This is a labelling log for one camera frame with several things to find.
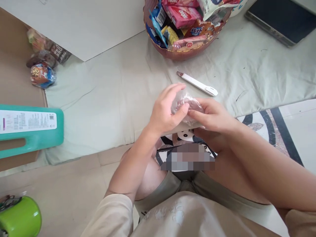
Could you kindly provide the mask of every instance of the white utility knife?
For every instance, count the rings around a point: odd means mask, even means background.
[[[197,81],[196,79],[190,77],[189,75],[179,72],[177,71],[177,74],[182,77],[184,80],[186,80],[187,82],[190,82],[192,85],[196,86],[197,88],[199,88],[200,90],[204,91],[205,93],[211,95],[211,96],[217,96],[218,92],[216,89],[214,89],[213,87],[204,85],[203,83]]]

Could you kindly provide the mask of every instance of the t-shirt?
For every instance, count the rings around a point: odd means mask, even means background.
[[[127,196],[111,194],[101,201],[81,236],[279,236],[212,200],[187,191],[178,192],[151,209],[134,231],[132,213],[133,204]],[[316,236],[316,213],[291,210],[285,224],[291,237]]]

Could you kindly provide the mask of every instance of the shorts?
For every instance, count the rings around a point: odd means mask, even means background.
[[[273,209],[271,204],[256,203],[237,195],[202,171],[197,171],[192,181],[180,181],[172,172],[168,171],[165,179],[155,191],[144,199],[135,201],[140,219],[152,208],[181,191],[190,191],[213,200],[258,224],[264,224]]]

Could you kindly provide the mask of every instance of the left hand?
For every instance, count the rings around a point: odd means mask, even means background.
[[[189,104],[185,103],[176,114],[171,113],[171,105],[178,91],[186,87],[183,83],[168,86],[159,95],[154,104],[148,127],[157,135],[174,129],[187,115]]]

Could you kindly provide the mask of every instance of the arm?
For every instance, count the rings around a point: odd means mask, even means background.
[[[316,176],[234,119],[213,99],[199,99],[205,114],[189,116],[206,129],[223,134],[258,191],[281,212],[316,211]]]
[[[189,104],[184,104],[175,115],[171,114],[171,105],[176,93],[185,87],[185,84],[173,84],[159,95],[149,124],[121,161],[105,196],[125,194],[132,203],[134,202],[137,189],[141,184],[149,159],[151,159],[154,145],[164,132],[174,129],[188,112]]]

